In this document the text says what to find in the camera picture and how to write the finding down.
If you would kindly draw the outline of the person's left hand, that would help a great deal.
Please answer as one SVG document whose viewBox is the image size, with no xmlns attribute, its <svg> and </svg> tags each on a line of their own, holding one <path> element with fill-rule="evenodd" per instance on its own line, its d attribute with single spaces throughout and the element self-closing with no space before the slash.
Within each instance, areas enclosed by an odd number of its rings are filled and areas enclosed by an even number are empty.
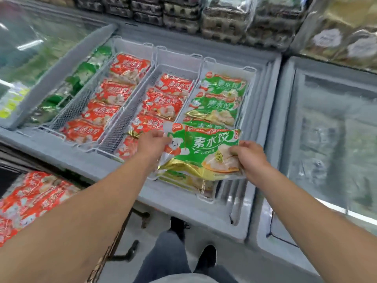
<svg viewBox="0 0 377 283">
<path fill-rule="evenodd" d="M 138 148 L 136 154 L 142 158 L 142 163 L 146 164 L 148 171 L 154 171 L 164 152 L 166 145 L 158 143 L 158 137 L 166 136 L 162 130 L 151 130 L 142 133 L 138 139 Z"/>
</svg>

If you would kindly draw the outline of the green dumpling packet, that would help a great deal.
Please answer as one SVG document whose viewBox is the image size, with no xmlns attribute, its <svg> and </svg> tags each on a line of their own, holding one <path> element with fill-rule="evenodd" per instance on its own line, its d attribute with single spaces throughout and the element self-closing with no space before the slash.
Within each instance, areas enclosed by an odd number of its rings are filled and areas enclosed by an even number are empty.
<svg viewBox="0 0 377 283">
<path fill-rule="evenodd" d="M 197 95 L 185 114 L 212 124 L 233 127 L 238 117 L 240 101 L 221 95 Z"/>
<path fill-rule="evenodd" d="M 175 171 L 207 181 L 245 178 L 236 155 L 229 149 L 239 145 L 240 129 L 194 128 L 183 123 L 164 125 L 170 143 L 158 163 L 159 174 Z"/>
<path fill-rule="evenodd" d="M 227 98 L 242 98 L 248 82 L 240 78 L 209 71 L 200 82 L 200 90 L 207 94 L 225 95 Z"/>
<path fill-rule="evenodd" d="M 192 117 L 185 117 L 182 121 L 183 124 L 187 126 L 191 126 L 194 128 L 203 128 L 203 129 L 227 129 L 227 127 L 223 125 L 213 124 L 209 121 L 192 118 Z"/>
<path fill-rule="evenodd" d="M 158 179 L 207 198 L 214 197 L 216 188 L 219 185 L 219 181 L 203 180 L 195 176 L 171 170 L 165 171 Z"/>
</svg>

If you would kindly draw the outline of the person's right forearm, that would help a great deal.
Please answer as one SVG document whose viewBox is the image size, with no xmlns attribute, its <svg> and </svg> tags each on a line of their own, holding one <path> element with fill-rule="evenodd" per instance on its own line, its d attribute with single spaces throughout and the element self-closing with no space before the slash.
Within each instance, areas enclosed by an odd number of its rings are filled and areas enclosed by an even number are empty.
<svg viewBox="0 0 377 283">
<path fill-rule="evenodd" d="M 325 283 L 377 283 L 376 236 L 270 165 L 245 170 Z"/>
</svg>

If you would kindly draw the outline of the grey chest freezer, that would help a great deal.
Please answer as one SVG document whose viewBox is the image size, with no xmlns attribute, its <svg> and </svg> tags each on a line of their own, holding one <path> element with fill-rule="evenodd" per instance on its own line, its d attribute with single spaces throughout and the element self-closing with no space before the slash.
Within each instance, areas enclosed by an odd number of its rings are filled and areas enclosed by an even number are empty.
<svg viewBox="0 0 377 283">
<path fill-rule="evenodd" d="M 243 118 L 243 126 L 249 138 L 264 145 L 271 110 L 275 97 L 282 55 L 253 47 L 234 46 L 210 41 L 184 33 L 174 32 L 152 25 L 122 21 L 115 17 L 101 17 L 94 13 L 79 12 L 74 9 L 58 9 L 75 16 L 79 14 L 117 23 L 119 28 L 114 37 L 137 43 L 151 43 L 163 46 L 173 52 L 187 55 L 197 53 L 205 58 L 213 58 L 220 64 L 257 69 L 252 94 Z M 0 142 L 26 153 L 55 167 L 68 169 L 85 178 L 98 181 L 121 165 L 121 162 L 98 155 L 95 151 L 85 152 L 78 147 L 64 144 L 39 144 L 33 140 L 38 128 L 9 130 L 0 128 Z M 160 180 L 147 180 L 138 200 L 166 214 L 181 218 L 190 224 L 199 225 L 243 242 L 247 238 L 252 215 L 255 187 L 241 180 L 224 181 L 217 193 L 220 200 L 208 203 L 198 195 L 191 194 L 179 187 Z"/>
</svg>

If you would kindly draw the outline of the group of red dumpling packets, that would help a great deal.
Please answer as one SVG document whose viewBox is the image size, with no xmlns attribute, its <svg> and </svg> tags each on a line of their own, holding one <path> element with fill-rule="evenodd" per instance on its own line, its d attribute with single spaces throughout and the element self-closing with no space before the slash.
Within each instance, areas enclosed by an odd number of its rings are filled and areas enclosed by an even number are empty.
<svg viewBox="0 0 377 283">
<path fill-rule="evenodd" d="M 119 53 L 51 129 L 85 152 L 124 162 L 137 151 L 140 134 L 176 120 L 200 66 L 200 59 L 168 51 L 154 63 Z"/>
</svg>

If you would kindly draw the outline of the grey chest freezer closed lid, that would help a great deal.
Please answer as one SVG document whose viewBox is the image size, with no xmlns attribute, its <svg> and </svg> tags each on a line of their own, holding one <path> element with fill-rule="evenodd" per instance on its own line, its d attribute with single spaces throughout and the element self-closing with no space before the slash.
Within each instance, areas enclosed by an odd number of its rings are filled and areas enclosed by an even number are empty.
<svg viewBox="0 0 377 283">
<path fill-rule="evenodd" d="M 377 237 L 377 74 L 291 57 L 269 124 L 271 165 Z"/>
</svg>

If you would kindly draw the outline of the person's black left shoe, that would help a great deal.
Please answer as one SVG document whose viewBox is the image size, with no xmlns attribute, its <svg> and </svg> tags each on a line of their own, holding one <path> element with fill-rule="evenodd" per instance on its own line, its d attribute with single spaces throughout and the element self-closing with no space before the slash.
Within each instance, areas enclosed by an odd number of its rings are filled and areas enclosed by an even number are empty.
<svg viewBox="0 0 377 283">
<path fill-rule="evenodd" d="M 185 243 L 185 239 L 186 239 L 185 230 L 190 229 L 190 228 L 191 226 L 187 222 L 181 219 L 178 219 L 176 217 L 170 218 L 169 231 L 176 233 L 176 235 L 178 236 L 178 238 L 181 240 L 182 243 Z"/>
</svg>

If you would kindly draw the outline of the person's black shoe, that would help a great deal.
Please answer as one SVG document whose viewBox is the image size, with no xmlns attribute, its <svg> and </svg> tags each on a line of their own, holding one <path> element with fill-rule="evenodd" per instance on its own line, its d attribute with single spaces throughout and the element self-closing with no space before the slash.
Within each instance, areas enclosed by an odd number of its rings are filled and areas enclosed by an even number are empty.
<svg viewBox="0 0 377 283">
<path fill-rule="evenodd" d="M 194 273 L 206 274 L 217 262 L 217 249 L 213 244 L 208 244 L 202 251 Z"/>
<path fill-rule="evenodd" d="M 182 243 L 185 243 L 185 239 L 186 239 L 185 230 L 190 229 L 190 228 L 191 226 L 187 222 L 181 219 L 178 219 L 176 217 L 170 218 L 169 231 L 176 233 L 176 235 L 178 236 L 178 238 L 181 240 Z"/>
</svg>

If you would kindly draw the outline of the row of dark green bags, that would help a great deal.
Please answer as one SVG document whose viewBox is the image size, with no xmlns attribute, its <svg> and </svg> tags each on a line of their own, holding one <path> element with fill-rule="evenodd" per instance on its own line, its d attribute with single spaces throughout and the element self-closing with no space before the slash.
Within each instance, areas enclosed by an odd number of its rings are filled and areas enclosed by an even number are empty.
<svg viewBox="0 0 377 283">
<path fill-rule="evenodd" d="M 36 127 L 51 122 L 95 73 L 112 56 L 110 45 L 97 47 L 91 55 L 87 56 L 76 70 L 67 76 L 56 88 L 51 90 L 43 101 L 32 111 L 23 127 Z"/>
</svg>

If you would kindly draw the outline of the person's grey trousers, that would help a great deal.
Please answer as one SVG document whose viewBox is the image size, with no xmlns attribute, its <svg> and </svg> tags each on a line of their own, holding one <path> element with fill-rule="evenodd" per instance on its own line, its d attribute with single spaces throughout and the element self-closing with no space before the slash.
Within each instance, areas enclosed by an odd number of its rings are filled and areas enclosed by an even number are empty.
<svg viewBox="0 0 377 283">
<path fill-rule="evenodd" d="M 145 257 L 133 283 L 150 283 L 159 278 L 193 273 L 189 267 L 186 247 L 176 233 L 164 231 L 158 236 L 154 247 Z M 216 264 L 204 274 L 218 283 L 238 283 L 224 266 Z"/>
</svg>

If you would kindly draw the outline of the stack of clear egg cartons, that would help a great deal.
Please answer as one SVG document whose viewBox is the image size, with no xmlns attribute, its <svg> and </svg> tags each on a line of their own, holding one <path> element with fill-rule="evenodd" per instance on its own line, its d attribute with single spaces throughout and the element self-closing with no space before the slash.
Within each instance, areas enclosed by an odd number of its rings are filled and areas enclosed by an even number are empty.
<svg viewBox="0 0 377 283">
<path fill-rule="evenodd" d="M 284 52 L 310 0 L 36 0 L 133 18 L 204 38 Z"/>
</svg>

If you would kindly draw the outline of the person's light grey shirt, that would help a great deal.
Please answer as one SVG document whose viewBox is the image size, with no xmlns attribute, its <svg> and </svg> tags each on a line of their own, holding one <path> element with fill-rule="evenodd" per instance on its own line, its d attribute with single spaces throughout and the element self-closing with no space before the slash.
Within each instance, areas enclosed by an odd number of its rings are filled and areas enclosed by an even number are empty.
<svg viewBox="0 0 377 283">
<path fill-rule="evenodd" d="M 159 278 L 150 283 L 218 283 L 211 277 L 200 273 L 174 274 Z"/>
</svg>

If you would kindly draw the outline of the pile of red packets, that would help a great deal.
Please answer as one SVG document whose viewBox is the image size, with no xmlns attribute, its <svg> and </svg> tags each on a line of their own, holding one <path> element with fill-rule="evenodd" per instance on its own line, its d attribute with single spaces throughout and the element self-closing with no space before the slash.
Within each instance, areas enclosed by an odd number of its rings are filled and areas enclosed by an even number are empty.
<svg viewBox="0 0 377 283">
<path fill-rule="evenodd" d="M 18 232 L 81 189 L 42 171 L 23 174 L 0 198 L 0 248 Z"/>
</svg>

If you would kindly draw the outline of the clear bags with white labels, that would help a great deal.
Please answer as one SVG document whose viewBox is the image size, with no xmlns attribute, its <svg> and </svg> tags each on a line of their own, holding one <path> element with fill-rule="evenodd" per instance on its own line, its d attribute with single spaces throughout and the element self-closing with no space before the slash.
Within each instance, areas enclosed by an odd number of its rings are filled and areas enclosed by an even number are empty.
<svg viewBox="0 0 377 283">
<path fill-rule="evenodd" d="M 377 74 L 377 0 L 313 0 L 290 50 Z"/>
</svg>

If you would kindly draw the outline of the yellow-green frozen packets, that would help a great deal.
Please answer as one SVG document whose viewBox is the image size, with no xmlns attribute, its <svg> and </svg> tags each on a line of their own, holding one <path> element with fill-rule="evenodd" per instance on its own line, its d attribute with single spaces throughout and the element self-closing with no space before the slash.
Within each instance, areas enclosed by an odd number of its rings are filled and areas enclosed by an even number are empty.
<svg viewBox="0 0 377 283">
<path fill-rule="evenodd" d="M 2 80 L 0 85 L 7 87 L 6 92 L 0 96 L 0 119 L 7 119 L 29 93 L 30 88 L 21 82 L 8 83 Z"/>
</svg>

